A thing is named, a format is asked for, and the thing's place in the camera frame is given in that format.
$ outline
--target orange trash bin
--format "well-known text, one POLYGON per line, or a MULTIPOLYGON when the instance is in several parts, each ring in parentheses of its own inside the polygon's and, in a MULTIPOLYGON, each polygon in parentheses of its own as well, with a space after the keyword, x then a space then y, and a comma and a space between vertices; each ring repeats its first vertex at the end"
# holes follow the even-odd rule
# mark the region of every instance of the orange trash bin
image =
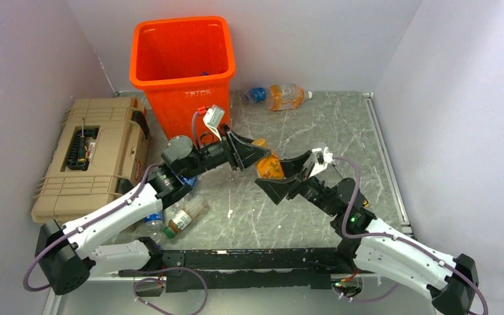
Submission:
MULTIPOLYGON (((217 105, 229 124, 229 81, 235 72, 229 28, 219 16, 140 23, 134 32, 130 78, 144 91, 159 124, 171 139, 192 138, 197 108, 217 105)), ((201 119, 198 136, 208 129, 201 119)))

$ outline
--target orange bottle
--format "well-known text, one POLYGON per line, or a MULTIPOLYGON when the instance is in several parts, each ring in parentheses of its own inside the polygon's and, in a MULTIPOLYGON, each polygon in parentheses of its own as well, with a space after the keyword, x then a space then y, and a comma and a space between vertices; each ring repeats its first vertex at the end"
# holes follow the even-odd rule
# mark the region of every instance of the orange bottle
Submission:
MULTIPOLYGON (((266 139, 263 138, 254 140, 252 144, 263 148, 268 147, 266 139)), ((273 150, 271 150, 270 156, 266 156, 256 163, 256 170, 258 171, 258 176, 263 179, 283 179, 285 177, 279 157, 273 150)))

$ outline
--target bottle with orange label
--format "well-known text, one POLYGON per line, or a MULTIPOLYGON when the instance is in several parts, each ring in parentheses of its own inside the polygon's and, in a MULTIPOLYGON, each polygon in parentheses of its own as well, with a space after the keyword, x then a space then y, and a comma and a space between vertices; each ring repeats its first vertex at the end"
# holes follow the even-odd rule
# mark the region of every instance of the bottle with orange label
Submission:
POLYGON ((264 89, 262 87, 249 89, 242 94, 242 102, 254 104, 266 101, 269 110, 292 110, 299 107, 304 100, 312 98, 312 92, 305 91, 296 84, 272 85, 264 89))
MULTIPOLYGON (((263 148, 268 147, 266 139, 263 138, 254 140, 252 144, 263 148)), ((264 157, 256 163, 256 170, 258 171, 258 176, 263 179, 282 179, 285 177, 279 157, 273 150, 271 151, 271 155, 264 157)))

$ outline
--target table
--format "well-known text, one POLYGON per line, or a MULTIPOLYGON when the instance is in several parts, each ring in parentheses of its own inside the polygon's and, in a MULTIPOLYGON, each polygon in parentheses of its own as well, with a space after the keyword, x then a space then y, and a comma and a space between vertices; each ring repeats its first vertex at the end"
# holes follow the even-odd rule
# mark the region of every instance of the table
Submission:
MULTIPOLYGON (((231 126, 237 134, 265 138, 280 158, 298 156, 325 142, 335 156, 346 156, 360 167, 360 189, 371 204, 369 209, 392 227, 408 232, 403 229, 408 220, 366 95, 314 92, 301 107, 284 112, 271 112, 262 104, 246 106, 239 95, 230 95, 231 126)), ((143 93, 120 96, 135 96, 149 105, 143 93)), ((147 120, 152 135, 148 163, 158 163, 167 139, 153 111, 148 111, 147 120)), ((342 162, 337 167, 354 178, 349 165, 342 162)), ((330 186, 342 178, 331 167, 318 177, 330 186)), ((329 216, 300 196, 274 205, 254 184, 255 178, 254 168, 231 171, 228 164, 201 175, 195 191, 207 199, 210 211, 175 239, 163 242, 162 248, 335 247, 340 242, 329 226, 329 216)), ((165 213, 167 220, 172 215, 170 209, 165 213)))

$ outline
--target white bottle label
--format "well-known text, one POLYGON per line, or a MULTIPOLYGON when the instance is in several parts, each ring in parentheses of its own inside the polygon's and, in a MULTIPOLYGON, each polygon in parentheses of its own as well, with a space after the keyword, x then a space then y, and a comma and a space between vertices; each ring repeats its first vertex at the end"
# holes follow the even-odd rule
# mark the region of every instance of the white bottle label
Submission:
POLYGON ((184 230, 184 228, 192 222, 192 217, 183 210, 180 210, 172 220, 173 223, 177 225, 177 228, 184 230))

